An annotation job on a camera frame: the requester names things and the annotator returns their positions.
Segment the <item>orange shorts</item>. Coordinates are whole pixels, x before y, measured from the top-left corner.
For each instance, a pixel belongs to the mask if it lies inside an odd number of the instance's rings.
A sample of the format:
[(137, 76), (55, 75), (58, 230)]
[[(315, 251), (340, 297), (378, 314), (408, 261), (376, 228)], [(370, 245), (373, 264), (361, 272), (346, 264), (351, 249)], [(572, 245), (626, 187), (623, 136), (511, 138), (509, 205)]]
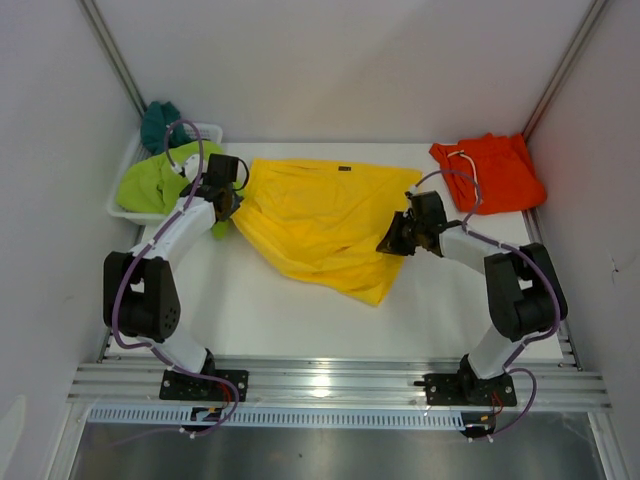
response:
[(455, 145), (435, 143), (430, 155), (445, 172), (445, 182), (460, 212), (510, 213), (535, 208), (547, 200), (520, 134), (487, 134)]

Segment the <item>yellow shorts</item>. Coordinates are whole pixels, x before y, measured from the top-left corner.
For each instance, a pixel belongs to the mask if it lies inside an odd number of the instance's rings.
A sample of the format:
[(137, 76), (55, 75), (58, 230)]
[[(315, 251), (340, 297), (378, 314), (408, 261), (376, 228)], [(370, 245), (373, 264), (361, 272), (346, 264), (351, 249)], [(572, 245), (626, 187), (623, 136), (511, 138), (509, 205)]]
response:
[(421, 177), (412, 168), (256, 158), (232, 219), (280, 274), (378, 306), (404, 260), (377, 246)]

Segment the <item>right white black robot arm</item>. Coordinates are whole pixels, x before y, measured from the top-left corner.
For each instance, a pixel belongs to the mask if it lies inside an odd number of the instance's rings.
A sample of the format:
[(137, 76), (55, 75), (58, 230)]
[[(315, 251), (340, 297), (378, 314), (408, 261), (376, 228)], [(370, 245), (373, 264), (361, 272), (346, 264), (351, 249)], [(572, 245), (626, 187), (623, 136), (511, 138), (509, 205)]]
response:
[(491, 326), (461, 359), (456, 380), (458, 395), (479, 403), (526, 346), (557, 332), (568, 314), (563, 289), (544, 245), (514, 247), (448, 220), (435, 191), (406, 197), (408, 209), (394, 214), (377, 250), (412, 256), (422, 248), (484, 276)]

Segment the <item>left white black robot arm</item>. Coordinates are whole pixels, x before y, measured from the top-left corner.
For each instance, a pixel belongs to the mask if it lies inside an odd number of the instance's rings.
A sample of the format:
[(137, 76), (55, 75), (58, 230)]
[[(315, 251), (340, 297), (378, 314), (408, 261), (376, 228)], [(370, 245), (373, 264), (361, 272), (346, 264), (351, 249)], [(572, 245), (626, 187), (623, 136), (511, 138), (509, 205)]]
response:
[(183, 374), (182, 388), (197, 400), (216, 390), (213, 354), (180, 324), (177, 267), (196, 241), (239, 209), (249, 168), (238, 157), (195, 155), (185, 162), (188, 184), (152, 236), (103, 264), (103, 320), (125, 350), (148, 349)]

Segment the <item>lime green shorts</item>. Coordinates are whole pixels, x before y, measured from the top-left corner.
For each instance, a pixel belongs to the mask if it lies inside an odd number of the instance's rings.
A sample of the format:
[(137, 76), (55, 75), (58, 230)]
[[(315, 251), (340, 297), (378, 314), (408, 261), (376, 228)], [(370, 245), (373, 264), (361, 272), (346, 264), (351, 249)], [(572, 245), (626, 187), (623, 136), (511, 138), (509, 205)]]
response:
[[(209, 140), (203, 140), (204, 155), (223, 154), (223, 148)], [(199, 153), (197, 141), (170, 148), (171, 159), (182, 164), (189, 156)], [(107, 211), (112, 217), (127, 219), (141, 225), (158, 224), (176, 205), (181, 191), (189, 181), (171, 170), (165, 152), (131, 163), (121, 180), (113, 188)], [(230, 221), (212, 227), (212, 235), (220, 240), (226, 236)]]

